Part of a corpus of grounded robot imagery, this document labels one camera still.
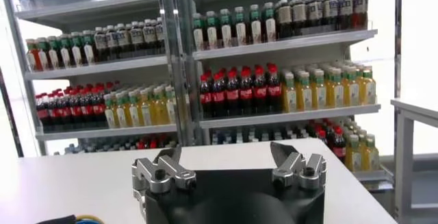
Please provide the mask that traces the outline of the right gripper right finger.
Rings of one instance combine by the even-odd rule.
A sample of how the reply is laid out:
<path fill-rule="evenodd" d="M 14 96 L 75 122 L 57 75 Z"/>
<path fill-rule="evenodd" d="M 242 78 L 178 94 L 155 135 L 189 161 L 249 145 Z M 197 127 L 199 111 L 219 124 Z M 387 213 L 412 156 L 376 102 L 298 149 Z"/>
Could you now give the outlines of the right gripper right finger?
<path fill-rule="evenodd" d="M 272 170 L 272 183 L 276 188 L 298 186 L 305 190 L 319 190 L 325 187 L 327 167 L 322 155 L 312 153 L 306 159 L 293 146 L 278 142 L 271 142 L 270 150 L 276 164 Z"/>

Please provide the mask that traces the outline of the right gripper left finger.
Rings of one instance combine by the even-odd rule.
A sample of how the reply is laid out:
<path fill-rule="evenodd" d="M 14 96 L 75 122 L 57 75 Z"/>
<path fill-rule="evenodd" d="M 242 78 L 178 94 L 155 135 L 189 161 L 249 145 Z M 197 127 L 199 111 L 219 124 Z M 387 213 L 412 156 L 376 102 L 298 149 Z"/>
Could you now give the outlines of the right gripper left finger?
<path fill-rule="evenodd" d="M 136 159 L 131 166 L 133 190 L 136 192 L 167 193 L 173 185 L 180 190 L 196 188 L 196 172 L 179 164 L 180 146 L 163 149 L 154 160 Z"/>

